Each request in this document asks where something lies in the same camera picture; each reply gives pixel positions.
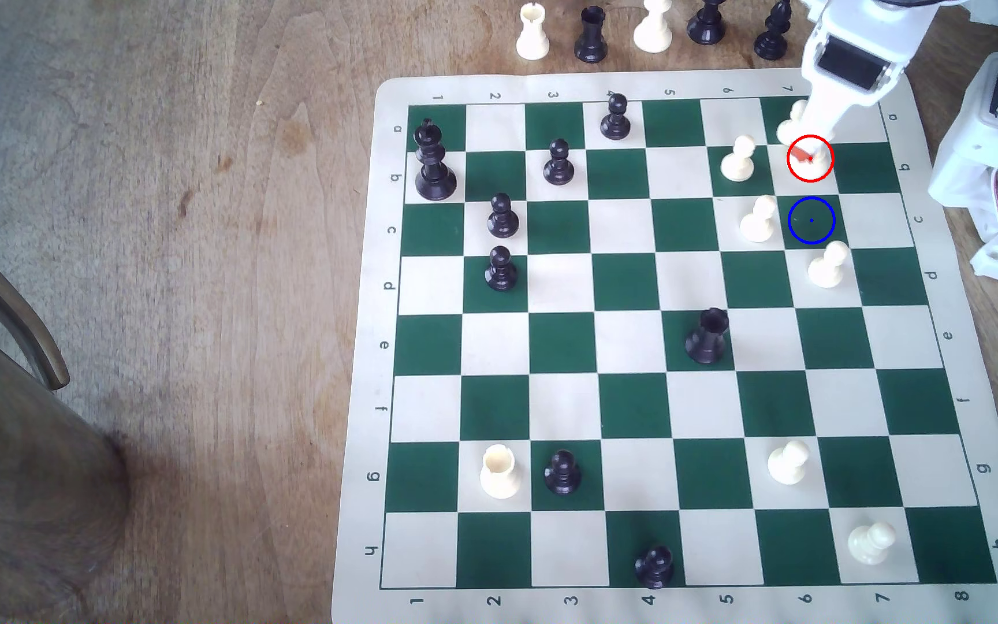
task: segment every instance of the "blue circle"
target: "blue circle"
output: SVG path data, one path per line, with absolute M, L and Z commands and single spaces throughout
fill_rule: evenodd
M 831 231 L 826 232 L 826 235 L 823 236 L 823 237 L 821 237 L 817 241 L 805 241 L 805 240 L 801 239 L 799 237 L 799 234 L 796 234 L 795 230 L 792 228 L 792 213 L 795 212 L 795 209 L 797 208 L 797 206 L 799 206 L 801 203 L 803 203 L 803 202 L 805 202 L 807 200 L 821 201 L 821 202 L 823 202 L 823 205 L 826 206 L 827 209 L 829 209 L 829 211 L 831 211 Z M 795 236 L 795 240 L 797 240 L 797 241 L 799 241 L 800 243 L 803 243 L 803 244 L 808 244 L 809 246 L 812 246 L 813 244 L 819 244 L 819 243 L 825 241 L 826 239 L 828 239 L 829 237 L 831 237 L 831 235 L 834 233 L 834 228 L 836 228 L 838 224 L 839 224 L 839 217 L 837 216 L 837 214 L 834 213 L 834 206 L 831 206 L 823 198 L 816 198 L 816 196 L 807 196 L 806 198 L 800 199 L 799 201 L 795 202 L 794 205 L 792 205 L 792 210 L 787 211 L 787 230 L 788 230 L 788 232 L 792 232 L 792 235 Z

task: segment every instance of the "wooden table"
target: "wooden table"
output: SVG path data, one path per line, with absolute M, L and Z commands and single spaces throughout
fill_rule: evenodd
M 571 54 L 583 2 L 546 0 L 554 51 L 523 61 L 519 0 L 0 0 L 0 269 L 71 367 L 61 399 L 128 453 L 122 552 L 64 621 L 329 619 L 376 88 L 400 76 L 799 64 L 753 54 L 770 0 L 723 6 L 702 48 Z M 932 154 L 998 29 L 942 9 L 910 65 Z M 998 405 L 998 282 L 957 259 Z M 20 352 L 0 328 L 0 346 Z

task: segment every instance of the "chessboard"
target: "chessboard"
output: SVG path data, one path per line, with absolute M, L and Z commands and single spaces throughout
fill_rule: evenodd
M 621 140 L 600 130 L 613 93 Z M 776 129 L 809 93 L 798 69 L 381 86 L 334 622 L 998 622 L 998 418 L 914 97 L 904 78 L 855 106 L 805 182 Z M 415 187 L 426 119 L 456 177 L 439 201 Z M 740 135 L 754 170 L 733 182 Z M 562 185 L 543 176 L 558 138 Z M 750 242 L 766 194 L 774 233 Z M 820 288 L 835 240 L 850 252 Z M 686 336 L 708 309 L 728 330 L 700 364 Z M 768 461 L 792 441 L 785 485 Z M 520 483 L 502 499 L 489 448 Z M 565 495 L 545 479 L 560 450 L 582 475 Z M 848 542 L 876 523 L 894 543 L 869 565 Z M 662 589 L 635 574 L 654 546 Z

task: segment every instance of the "white chess piece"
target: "white chess piece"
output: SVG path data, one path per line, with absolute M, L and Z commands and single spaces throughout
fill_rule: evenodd
M 896 543 L 896 530 L 887 522 L 872 526 L 859 526 L 852 530 L 847 545 L 855 560 L 865 565 L 876 565 L 888 558 L 888 548 Z
M 773 215 L 776 214 L 776 198 L 761 195 L 753 202 L 753 212 L 742 218 L 741 230 L 745 240 L 755 243 L 768 241 L 773 235 Z
M 807 445 L 803 442 L 798 440 L 788 442 L 769 455 L 769 474 L 779 483 L 795 485 L 806 474 L 803 464 L 807 463 L 810 455 Z
M 718 169 L 732 182 L 744 182 L 753 176 L 753 150 L 757 148 L 753 136 L 741 135 L 734 139 L 734 151 L 722 158 Z
M 515 50 L 528 61 L 544 58 L 549 53 L 549 39 L 546 31 L 541 28 L 541 22 L 546 21 L 545 7 L 530 2 L 522 5 L 518 14 L 522 19 L 522 34 L 518 35 Z
M 841 281 L 841 265 L 850 257 L 850 248 L 841 241 L 826 243 L 823 254 L 807 264 L 807 278 L 816 287 L 832 289 Z
M 652 54 L 669 49 L 672 31 L 664 13 L 672 7 L 672 0 L 645 0 L 645 10 L 649 14 L 634 29 L 634 46 Z
M 518 492 L 522 477 L 516 470 L 515 453 L 502 444 L 492 444 L 483 452 L 480 486 L 494 499 L 510 499 Z

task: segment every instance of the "black chess piece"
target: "black chess piece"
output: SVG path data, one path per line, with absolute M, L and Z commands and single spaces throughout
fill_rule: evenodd
M 700 326 L 684 339 L 684 350 L 700 364 L 714 364 L 722 360 L 722 354 L 727 349 L 727 341 L 722 334 L 727 333 L 728 328 L 727 311 L 717 307 L 704 310 L 700 313 Z
M 457 190 L 457 176 L 441 162 L 445 159 L 441 129 L 433 120 L 423 119 L 423 124 L 415 129 L 415 142 L 418 143 L 415 155 L 423 163 L 422 171 L 415 176 L 415 189 L 430 201 L 448 199 Z
M 483 278 L 487 280 L 492 290 L 499 292 L 509 291 L 518 283 L 518 269 L 510 261 L 510 250 L 503 246 L 492 248 L 490 264 L 483 271 Z
M 634 562 L 634 575 L 646 589 L 662 589 L 672 581 L 672 553 L 654 546 Z
M 718 5 L 727 0 L 703 0 L 703 7 L 690 20 L 687 20 L 687 36 L 701 46 L 722 41 L 727 34 L 727 25 L 722 21 Z
M 509 239 L 518 231 L 518 214 L 510 209 L 510 195 L 507 193 L 496 193 L 491 198 L 488 231 L 497 239 Z
M 630 120 L 627 119 L 627 97 L 622 93 L 611 93 L 606 98 L 606 109 L 610 112 L 599 122 L 599 131 L 612 141 L 625 139 L 630 135 Z
M 575 40 L 575 58 L 586 64 L 597 64 L 606 58 L 606 41 L 603 39 L 603 22 L 606 12 L 601 7 L 587 7 L 580 12 L 583 32 Z
M 575 463 L 572 453 L 563 448 L 549 460 L 546 466 L 546 488 L 553 494 L 571 494 L 580 486 L 583 474 Z
M 575 168 L 568 159 L 568 151 L 568 141 L 564 139 L 553 139 L 549 143 L 550 158 L 543 173 L 550 184 L 560 187 L 562 184 L 568 184 L 572 181 Z

